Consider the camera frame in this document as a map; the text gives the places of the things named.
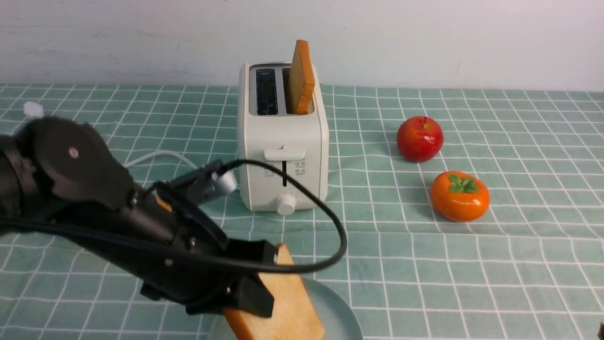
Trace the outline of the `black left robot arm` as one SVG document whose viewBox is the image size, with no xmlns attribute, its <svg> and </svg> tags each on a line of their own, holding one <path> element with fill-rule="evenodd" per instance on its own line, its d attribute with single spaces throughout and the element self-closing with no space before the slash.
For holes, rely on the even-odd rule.
<svg viewBox="0 0 604 340">
<path fill-rule="evenodd" d="M 28 122 L 1 136 L 1 217 L 54 226 L 73 225 L 94 234 L 146 241 L 196 259 L 218 257 L 238 266 L 194 267 L 168 255 L 107 241 L 67 239 L 142 280 L 141 295 L 179 303 L 186 312 L 220 314 L 241 310 L 261 318 L 273 314 L 274 297 L 242 261 L 274 264 L 267 241 L 229 238 L 198 207 L 229 189 L 214 189 L 221 161 L 146 189 L 110 152 L 88 123 L 62 118 Z"/>
</svg>

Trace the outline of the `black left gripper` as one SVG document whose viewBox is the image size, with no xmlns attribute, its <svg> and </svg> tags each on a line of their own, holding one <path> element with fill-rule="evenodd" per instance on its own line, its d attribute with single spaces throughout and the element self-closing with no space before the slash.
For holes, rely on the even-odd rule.
<svg viewBox="0 0 604 340">
<path fill-rule="evenodd" d="M 183 207 L 162 192 L 134 186 L 130 201 L 117 210 L 99 203 L 82 203 L 71 222 L 98 232 L 95 238 L 74 241 L 121 270 L 142 280 L 140 293 L 151 299 L 181 304 L 188 314 L 248 312 L 273 315 L 274 297 L 259 275 L 244 275 L 210 264 L 210 258 L 232 260 L 246 273 L 277 264 L 278 249 L 266 240 L 212 236 L 214 222 Z"/>
</svg>

